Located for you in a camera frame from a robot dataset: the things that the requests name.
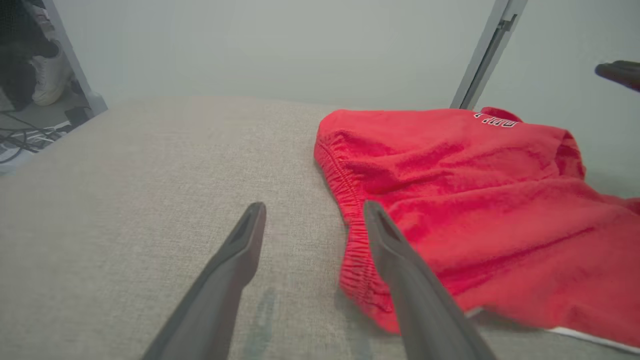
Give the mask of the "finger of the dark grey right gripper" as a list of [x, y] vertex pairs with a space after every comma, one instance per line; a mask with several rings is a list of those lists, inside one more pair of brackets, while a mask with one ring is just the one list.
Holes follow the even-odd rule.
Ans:
[[596, 66], [596, 75], [628, 89], [640, 92], [640, 63], [635, 61], [613, 61]]

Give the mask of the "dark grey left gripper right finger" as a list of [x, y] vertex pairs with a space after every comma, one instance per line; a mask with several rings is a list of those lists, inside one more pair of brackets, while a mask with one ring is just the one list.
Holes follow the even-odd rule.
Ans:
[[409, 360], [493, 360], [496, 356], [381, 204], [364, 217], [375, 269], [387, 284]]

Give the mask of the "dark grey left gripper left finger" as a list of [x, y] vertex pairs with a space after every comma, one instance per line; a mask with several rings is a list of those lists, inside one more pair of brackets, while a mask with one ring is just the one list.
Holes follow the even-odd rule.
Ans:
[[250, 203], [151, 342], [144, 360], [226, 360], [242, 292], [258, 270], [265, 224], [265, 203]]

